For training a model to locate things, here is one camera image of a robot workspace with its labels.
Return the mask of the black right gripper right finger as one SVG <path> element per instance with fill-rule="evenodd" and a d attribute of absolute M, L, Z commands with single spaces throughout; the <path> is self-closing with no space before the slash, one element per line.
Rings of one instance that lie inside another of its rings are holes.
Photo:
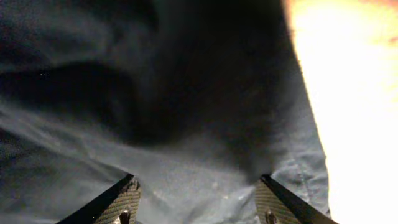
<path fill-rule="evenodd" d="M 255 204 L 261 224 L 338 224 L 270 175 L 262 175 L 259 179 Z"/>

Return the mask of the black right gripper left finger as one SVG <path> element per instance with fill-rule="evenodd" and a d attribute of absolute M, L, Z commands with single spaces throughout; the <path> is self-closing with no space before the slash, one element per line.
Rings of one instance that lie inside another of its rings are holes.
<path fill-rule="evenodd" d="M 141 185 L 128 174 L 57 224 L 136 224 Z"/>

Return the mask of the navy blue shorts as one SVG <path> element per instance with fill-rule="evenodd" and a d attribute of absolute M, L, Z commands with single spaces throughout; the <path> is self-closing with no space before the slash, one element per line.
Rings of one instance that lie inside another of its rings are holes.
<path fill-rule="evenodd" d="M 330 214 L 282 1 L 1 1 L 1 222 L 259 223 L 269 175 Z"/>

